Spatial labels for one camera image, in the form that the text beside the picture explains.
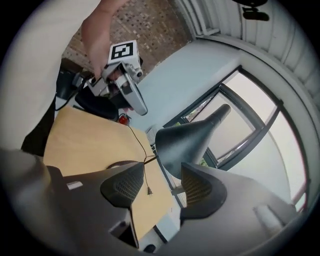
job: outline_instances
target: person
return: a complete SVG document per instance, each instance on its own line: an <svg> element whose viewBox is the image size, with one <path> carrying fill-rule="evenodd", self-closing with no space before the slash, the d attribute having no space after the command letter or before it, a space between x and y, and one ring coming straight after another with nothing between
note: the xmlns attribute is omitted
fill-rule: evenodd
<svg viewBox="0 0 320 256"><path fill-rule="evenodd" d="M43 156L61 56L81 26L94 75L108 62L113 15L128 0L47 0L24 23L0 74L0 148Z"/></svg>

